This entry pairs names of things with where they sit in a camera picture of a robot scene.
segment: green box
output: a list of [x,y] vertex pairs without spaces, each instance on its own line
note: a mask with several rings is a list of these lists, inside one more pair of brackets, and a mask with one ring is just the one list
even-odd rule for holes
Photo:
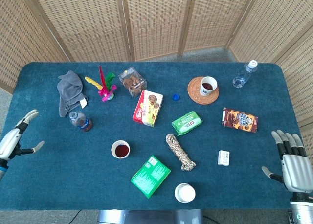
[[177,136],[188,133],[200,124],[202,124],[202,120],[195,111],[191,111],[172,122],[172,126],[178,133]]
[[138,187],[147,198],[150,198],[170,172],[169,168],[152,155],[132,177],[131,183]]

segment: table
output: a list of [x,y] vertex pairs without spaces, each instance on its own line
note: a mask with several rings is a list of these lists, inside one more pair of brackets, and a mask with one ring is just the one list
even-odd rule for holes
[[[133,122],[138,97],[114,81],[118,89],[109,102],[102,102],[88,76],[100,82],[98,65],[116,75],[133,66],[147,80],[147,89],[164,95],[154,128]],[[21,139],[22,148],[45,140],[36,154],[16,157],[0,183],[0,209],[218,209],[287,208],[291,194],[282,184],[268,179],[261,167],[281,173],[272,130],[299,133],[284,75],[275,64],[259,64],[257,72],[241,89],[232,79],[242,63],[30,63],[19,76],[3,134],[30,110],[40,113]],[[73,70],[82,79],[89,97],[83,112],[93,121],[85,133],[74,128],[69,118],[59,117],[58,76]],[[213,76],[220,96],[211,105],[193,102],[187,85],[196,76]],[[174,93],[180,95],[173,101]],[[257,133],[222,126],[223,107],[259,117]],[[171,122],[190,112],[203,124],[178,140],[197,164],[191,172],[170,151],[165,136],[175,134]],[[127,159],[111,155],[113,142],[122,139],[131,146]],[[217,165],[218,151],[230,151],[230,165]],[[172,172],[147,199],[131,177],[150,155],[155,155]],[[196,198],[179,203],[175,187],[191,184]]]

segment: folding screen panel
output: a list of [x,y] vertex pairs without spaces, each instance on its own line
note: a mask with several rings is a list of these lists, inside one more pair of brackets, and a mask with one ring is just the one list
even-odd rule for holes
[[313,129],[305,130],[301,132],[301,135],[308,158],[310,158],[311,164],[313,166]]
[[128,61],[117,0],[37,0],[75,61]]
[[23,0],[0,0],[0,87],[12,93],[30,62],[68,61]]
[[194,0],[185,50],[224,46],[249,0]]
[[313,29],[290,54],[279,60],[289,89],[299,126],[308,119],[313,122]]
[[134,59],[177,53],[190,0],[124,0]]
[[230,49],[239,61],[276,62],[313,21],[313,0],[256,0]]

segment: red liquid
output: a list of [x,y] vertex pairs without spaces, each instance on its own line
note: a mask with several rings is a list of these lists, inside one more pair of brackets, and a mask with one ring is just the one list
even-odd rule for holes
[[129,152],[129,148],[126,145],[118,145],[115,154],[117,157],[122,158],[125,157]]
[[202,86],[207,90],[212,90],[213,87],[209,83],[203,83]]

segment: white box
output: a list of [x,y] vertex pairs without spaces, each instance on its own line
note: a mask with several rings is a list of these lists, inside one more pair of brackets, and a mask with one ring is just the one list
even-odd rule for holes
[[219,159],[217,162],[218,165],[229,166],[229,152],[228,151],[219,151]]

